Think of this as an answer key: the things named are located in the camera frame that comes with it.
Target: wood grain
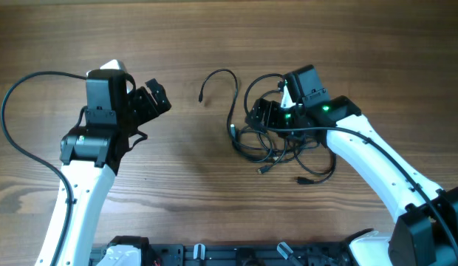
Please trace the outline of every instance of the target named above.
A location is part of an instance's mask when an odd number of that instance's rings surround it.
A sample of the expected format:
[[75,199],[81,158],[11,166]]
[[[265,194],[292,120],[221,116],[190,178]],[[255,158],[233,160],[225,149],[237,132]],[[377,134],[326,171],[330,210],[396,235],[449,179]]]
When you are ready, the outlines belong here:
[[[458,2],[206,2],[0,7],[0,103],[38,70],[77,74],[118,58],[138,84],[156,78],[173,108],[141,127],[149,140],[127,154],[104,204],[96,243],[141,235],[153,243],[336,240],[392,220],[343,160],[323,185],[291,163],[260,165],[230,147],[225,118],[233,84],[314,64],[333,97],[351,98],[415,168],[458,186]],[[261,82],[249,98],[274,89]],[[13,137],[59,167],[60,140],[86,104],[83,81],[36,78],[7,107]],[[243,125],[242,99],[233,122]],[[305,154],[317,169],[326,151]],[[31,265],[44,240],[57,178],[21,156],[0,129],[0,265]]]

